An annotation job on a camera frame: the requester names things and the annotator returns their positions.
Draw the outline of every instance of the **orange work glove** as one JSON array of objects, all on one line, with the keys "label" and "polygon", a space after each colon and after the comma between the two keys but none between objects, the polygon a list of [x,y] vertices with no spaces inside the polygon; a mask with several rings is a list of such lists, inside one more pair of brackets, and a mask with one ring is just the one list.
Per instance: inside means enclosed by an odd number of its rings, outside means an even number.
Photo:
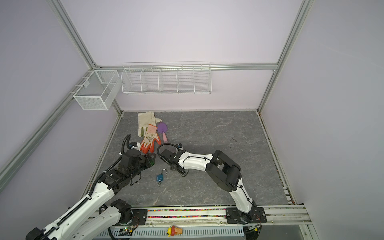
[{"label": "orange work glove", "polygon": [[144,140],[141,142],[140,150],[145,154],[148,153],[148,150],[153,153],[155,150],[155,140],[159,145],[161,144],[161,140],[157,134],[157,127],[148,124],[148,129],[145,133]]}]

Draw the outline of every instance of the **gray marble floor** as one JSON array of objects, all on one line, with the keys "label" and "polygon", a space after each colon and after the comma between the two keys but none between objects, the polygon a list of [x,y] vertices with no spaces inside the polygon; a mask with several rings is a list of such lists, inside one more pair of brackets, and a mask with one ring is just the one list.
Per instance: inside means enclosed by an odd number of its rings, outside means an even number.
[{"label": "gray marble floor", "polygon": [[[244,187],[256,204],[288,204],[256,112],[155,112],[155,117],[167,124],[168,142],[182,143],[186,151],[197,154],[221,150],[237,162],[242,168]],[[124,113],[99,173],[119,157],[121,143],[128,133],[132,135],[131,142],[142,141],[137,136],[137,113]],[[168,169],[168,174],[159,187],[156,175],[163,168]],[[137,184],[125,187],[108,203],[116,199],[132,206],[235,204],[207,173],[190,170],[186,177],[181,177],[159,157],[153,167],[142,172]]]}]

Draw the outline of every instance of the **beige canvas glove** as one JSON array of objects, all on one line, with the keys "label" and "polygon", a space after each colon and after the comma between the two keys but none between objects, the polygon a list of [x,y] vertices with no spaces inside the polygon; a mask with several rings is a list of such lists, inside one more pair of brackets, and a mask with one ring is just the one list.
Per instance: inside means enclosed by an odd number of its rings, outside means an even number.
[{"label": "beige canvas glove", "polygon": [[139,131],[138,136],[144,137],[145,133],[147,132],[148,125],[151,124],[152,126],[156,126],[157,122],[161,122],[160,118],[155,118],[155,114],[153,111],[146,112],[146,113],[139,113]]}]

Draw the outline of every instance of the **mounting plate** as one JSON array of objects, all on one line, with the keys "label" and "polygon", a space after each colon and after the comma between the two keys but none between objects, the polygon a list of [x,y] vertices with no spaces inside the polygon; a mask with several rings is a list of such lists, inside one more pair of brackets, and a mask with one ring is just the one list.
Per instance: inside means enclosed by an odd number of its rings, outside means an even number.
[{"label": "mounting plate", "polygon": [[225,209],[225,213],[227,214],[226,219],[228,223],[240,223],[240,224],[247,224],[247,223],[266,223],[266,216],[264,212],[264,208],[262,207],[255,207],[252,206],[250,211],[250,222],[244,222],[242,219],[244,219],[245,213],[238,210],[236,207],[227,207]]},{"label": "mounting plate", "polygon": [[137,225],[137,218],[139,218],[139,225],[145,225],[147,220],[147,209],[132,209],[132,221],[128,225]]}]

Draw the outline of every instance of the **wall-mounted wire shelf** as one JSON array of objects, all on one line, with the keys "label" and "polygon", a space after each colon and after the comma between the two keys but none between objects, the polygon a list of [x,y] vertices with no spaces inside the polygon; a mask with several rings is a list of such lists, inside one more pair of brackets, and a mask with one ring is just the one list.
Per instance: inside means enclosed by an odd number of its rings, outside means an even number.
[{"label": "wall-mounted wire shelf", "polygon": [[84,110],[108,110],[121,87],[117,71],[93,70],[73,97]]},{"label": "wall-mounted wire shelf", "polygon": [[153,68],[130,66],[121,73],[122,91],[126,94],[211,93],[209,65]]}]

